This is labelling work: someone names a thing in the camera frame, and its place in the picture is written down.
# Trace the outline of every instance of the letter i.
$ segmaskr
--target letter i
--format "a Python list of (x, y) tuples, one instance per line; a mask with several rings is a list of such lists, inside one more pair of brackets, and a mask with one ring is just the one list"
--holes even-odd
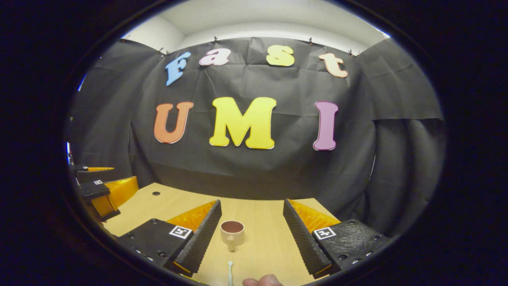
[(335, 141), (333, 140), (333, 131), (335, 123), (335, 113), (339, 110), (337, 105), (328, 101), (318, 101), (315, 104), (319, 110), (319, 133), (314, 142), (315, 150), (333, 150)]

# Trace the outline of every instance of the black fabric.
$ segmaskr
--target black fabric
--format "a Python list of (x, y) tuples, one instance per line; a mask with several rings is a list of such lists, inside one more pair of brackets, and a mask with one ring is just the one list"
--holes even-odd
[[(295, 63), (268, 65), (271, 45), (290, 46)], [(198, 61), (215, 48), (230, 49), (229, 62), (200, 66)], [(165, 66), (185, 52), (191, 56), (182, 77), (166, 86)], [(328, 73), (318, 58), (326, 52), (344, 60), (348, 77)], [(245, 142), (211, 146), (212, 101), (218, 97), (233, 97), (242, 113), (254, 98), (275, 99), (275, 148), (249, 149)], [(183, 137), (174, 144), (158, 142), (155, 108), (182, 101), (194, 103)], [(319, 127), (317, 101), (339, 108), (332, 151), (312, 147)], [(444, 152), (442, 114), (432, 86), (389, 40), (357, 58), (279, 38), (222, 40), (169, 56), (119, 41), (89, 71), (71, 116), (71, 148), (78, 164), (115, 167), (119, 178), (137, 176), (140, 187), (158, 182), (225, 197), (315, 197), (339, 219), (361, 217), (386, 235), (405, 229), (424, 208)], [(167, 130), (174, 129), (176, 117), (174, 108)]]

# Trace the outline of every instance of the letter m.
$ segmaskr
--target letter m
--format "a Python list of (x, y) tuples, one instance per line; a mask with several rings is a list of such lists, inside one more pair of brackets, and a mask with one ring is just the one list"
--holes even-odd
[(269, 97), (258, 97), (252, 101), (244, 115), (238, 109), (232, 97), (219, 97), (213, 101), (217, 109), (215, 130), (210, 138), (212, 146), (227, 146), (226, 128), (235, 146), (242, 144), (250, 128), (250, 137), (245, 145), (253, 149), (272, 149), (275, 142), (271, 138), (272, 109), (277, 101)]

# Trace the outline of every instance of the white cup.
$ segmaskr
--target white cup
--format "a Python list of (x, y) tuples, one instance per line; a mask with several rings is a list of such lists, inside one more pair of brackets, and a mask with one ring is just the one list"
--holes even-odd
[(245, 240), (245, 226), (239, 221), (228, 220), (220, 224), (220, 234), (229, 251), (235, 251), (235, 247)]

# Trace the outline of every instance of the finger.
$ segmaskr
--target finger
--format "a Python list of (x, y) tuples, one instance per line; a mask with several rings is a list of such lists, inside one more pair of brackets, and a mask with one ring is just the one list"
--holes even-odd
[(282, 286), (273, 274), (265, 275), (259, 279), (259, 286)]
[(242, 281), (243, 286), (258, 286), (258, 281), (256, 279), (245, 279)]

